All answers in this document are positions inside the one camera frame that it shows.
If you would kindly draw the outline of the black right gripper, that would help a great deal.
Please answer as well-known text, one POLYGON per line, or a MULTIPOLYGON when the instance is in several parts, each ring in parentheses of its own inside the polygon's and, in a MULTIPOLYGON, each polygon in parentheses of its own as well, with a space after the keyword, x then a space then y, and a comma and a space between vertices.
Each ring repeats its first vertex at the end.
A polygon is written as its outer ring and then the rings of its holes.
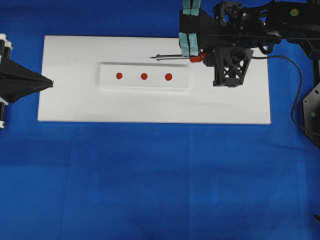
POLYGON ((245 7, 221 1, 213 15, 201 9, 201 0, 183 0, 179 11, 178 41, 182 57, 215 59, 218 47, 264 48, 265 6, 245 7))

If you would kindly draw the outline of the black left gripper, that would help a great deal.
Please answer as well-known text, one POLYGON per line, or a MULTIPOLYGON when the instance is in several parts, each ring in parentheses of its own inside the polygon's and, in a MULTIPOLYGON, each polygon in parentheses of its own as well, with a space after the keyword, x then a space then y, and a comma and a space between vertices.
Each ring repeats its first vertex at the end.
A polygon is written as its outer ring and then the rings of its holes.
POLYGON ((53 81, 45 76, 31 71, 22 65, 10 60, 13 44, 8 40, 6 34, 0 34, 0 128, 5 128, 5 106, 15 103, 20 98, 41 92, 53 87, 53 81), (36 81, 46 84, 6 84, 3 85, 5 77, 36 81))

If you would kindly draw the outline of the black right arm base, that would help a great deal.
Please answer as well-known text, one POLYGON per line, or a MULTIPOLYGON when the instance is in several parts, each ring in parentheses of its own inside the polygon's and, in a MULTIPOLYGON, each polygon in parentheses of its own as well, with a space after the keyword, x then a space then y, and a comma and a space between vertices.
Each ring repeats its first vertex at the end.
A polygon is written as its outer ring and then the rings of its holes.
POLYGON ((320 84, 318 83, 303 99, 305 135, 320 147, 320 84))

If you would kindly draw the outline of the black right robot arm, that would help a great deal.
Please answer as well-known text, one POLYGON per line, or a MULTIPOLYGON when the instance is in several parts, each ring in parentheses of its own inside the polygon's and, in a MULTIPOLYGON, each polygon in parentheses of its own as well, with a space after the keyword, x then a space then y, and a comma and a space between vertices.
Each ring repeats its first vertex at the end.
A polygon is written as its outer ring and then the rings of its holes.
POLYGON ((320 58, 320 4, 272 0, 245 7, 223 0, 213 13, 201 8, 199 0, 185 0, 179 12, 177 55, 155 59, 188 59, 214 68, 215 87, 234 88, 244 82, 253 50, 269 55, 282 40, 299 45, 308 58, 320 58))

